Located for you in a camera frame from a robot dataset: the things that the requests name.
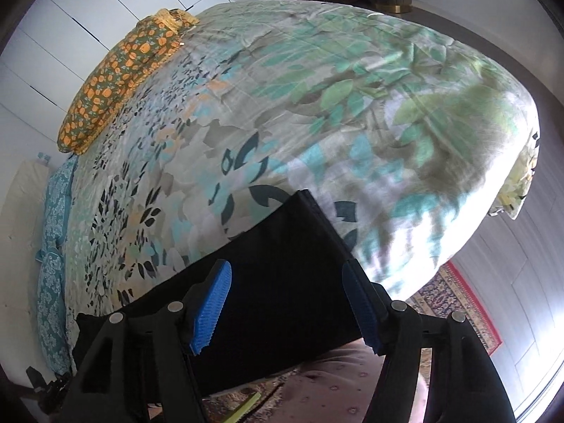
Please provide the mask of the black pants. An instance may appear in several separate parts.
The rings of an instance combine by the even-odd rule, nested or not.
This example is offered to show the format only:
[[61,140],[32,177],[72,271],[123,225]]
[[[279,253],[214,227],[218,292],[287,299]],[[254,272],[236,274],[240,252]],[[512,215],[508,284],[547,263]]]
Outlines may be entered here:
[[208,346],[193,360],[204,397],[317,359],[360,339],[342,285],[352,254],[306,191],[262,222],[122,308],[151,315],[181,300],[218,260],[231,264],[231,289]]

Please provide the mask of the red patterned rug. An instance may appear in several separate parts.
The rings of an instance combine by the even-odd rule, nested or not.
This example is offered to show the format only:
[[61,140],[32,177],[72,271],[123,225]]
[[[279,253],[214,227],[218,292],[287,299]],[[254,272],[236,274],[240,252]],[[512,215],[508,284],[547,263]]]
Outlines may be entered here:
[[443,264],[407,303],[420,314],[440,318],[446,318],[453,311],[462,312],[489,355],[502,345],[502,338],[480,299],[452,262]]

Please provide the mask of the blue patterned pillow near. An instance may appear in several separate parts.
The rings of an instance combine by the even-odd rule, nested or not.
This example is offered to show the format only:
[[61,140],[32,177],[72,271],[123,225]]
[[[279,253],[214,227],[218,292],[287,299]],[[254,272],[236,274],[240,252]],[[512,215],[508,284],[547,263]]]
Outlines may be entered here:
[[40,256],[37,284],[37,328],[39,345],[55,375],[72,371],[66,331],[64,259],[49,248]]

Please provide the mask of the blue patterned pillow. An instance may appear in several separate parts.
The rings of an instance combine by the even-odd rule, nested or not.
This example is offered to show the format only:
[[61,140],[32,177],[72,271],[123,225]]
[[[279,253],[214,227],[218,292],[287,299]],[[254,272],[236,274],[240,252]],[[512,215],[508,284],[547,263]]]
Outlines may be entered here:
[[64,259],[49,248],[40,256],[37,284],[37,328],[39,345],[55,375],[72,371],[66,331]]
[[50,249],[60,250],[67,236],[72,206],[72,184],[78,156],[70,156],[48,180],[41,245],[35,259],[42,262]]

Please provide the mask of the green plastic stool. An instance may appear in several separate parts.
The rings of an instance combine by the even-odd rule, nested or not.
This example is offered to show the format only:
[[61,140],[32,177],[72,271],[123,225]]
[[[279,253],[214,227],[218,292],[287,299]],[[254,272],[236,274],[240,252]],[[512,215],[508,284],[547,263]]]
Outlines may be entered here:
[[224,423],[241,422],[257,406],[262,393],[251,390],[249,393],[231,392],[222,396],[227,413],[222,417]]

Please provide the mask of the cream padded headboard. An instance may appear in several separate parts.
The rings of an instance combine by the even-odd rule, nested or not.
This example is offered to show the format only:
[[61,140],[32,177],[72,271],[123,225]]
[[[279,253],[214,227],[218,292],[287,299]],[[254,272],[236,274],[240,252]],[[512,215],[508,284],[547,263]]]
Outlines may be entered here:
[[44,202],[50,169],[34,160],[18,168],[1,209],[1,314],[8,329],[1,335],[9,359],[37,369],[44,362],[39,346],[36,299]]

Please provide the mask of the blue patterned pillow far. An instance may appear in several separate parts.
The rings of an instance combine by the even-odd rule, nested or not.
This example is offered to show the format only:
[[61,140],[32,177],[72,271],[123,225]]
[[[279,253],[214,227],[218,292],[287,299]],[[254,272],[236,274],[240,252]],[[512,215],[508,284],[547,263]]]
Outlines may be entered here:
[[50,249],[60,250],[67,236],[72,206],[72,184],[78,156],[70,156],[48,180],[41,245],[35,259],[42,262]]

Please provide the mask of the floral leaf bed sheet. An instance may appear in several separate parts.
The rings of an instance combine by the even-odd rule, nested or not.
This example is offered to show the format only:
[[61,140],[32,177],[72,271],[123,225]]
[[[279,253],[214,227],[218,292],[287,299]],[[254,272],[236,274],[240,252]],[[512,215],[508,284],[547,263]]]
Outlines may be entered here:
[[533,98],[479,51],[351,6],[263,0],[199,15],[78,158],[67,315],[126,305],[315,197],[395,299],[533,181]]

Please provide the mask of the orange floral folded quilt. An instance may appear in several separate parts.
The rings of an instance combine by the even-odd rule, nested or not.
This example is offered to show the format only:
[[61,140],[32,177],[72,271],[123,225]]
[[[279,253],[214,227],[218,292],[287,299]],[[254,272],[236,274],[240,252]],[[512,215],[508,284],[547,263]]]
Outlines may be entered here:
[[57,148],[85,153],[149,75],[179,50],[199,19],[180,9],[161,9],[141,19],[88,75],[62,121]]

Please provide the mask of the white wardrobe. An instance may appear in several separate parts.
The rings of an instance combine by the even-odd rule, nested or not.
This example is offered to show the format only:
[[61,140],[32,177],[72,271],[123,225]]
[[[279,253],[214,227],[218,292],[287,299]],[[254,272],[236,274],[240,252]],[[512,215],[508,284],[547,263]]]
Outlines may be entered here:
[[1,162],[55,153],[57,129],[94,66],[161,8],[237,0],[35,0],[1,53]]

